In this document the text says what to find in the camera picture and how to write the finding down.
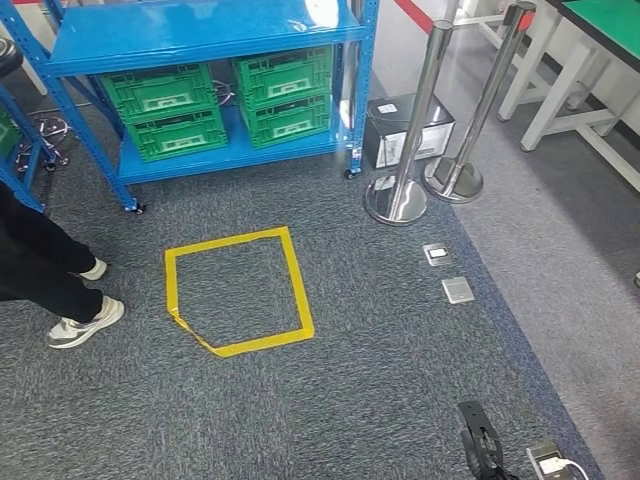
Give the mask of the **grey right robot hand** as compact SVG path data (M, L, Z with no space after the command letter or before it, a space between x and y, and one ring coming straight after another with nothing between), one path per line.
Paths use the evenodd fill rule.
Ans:
M482 480L482 464L477 454L473 437L468 430L460 432L467 467L475 480Z

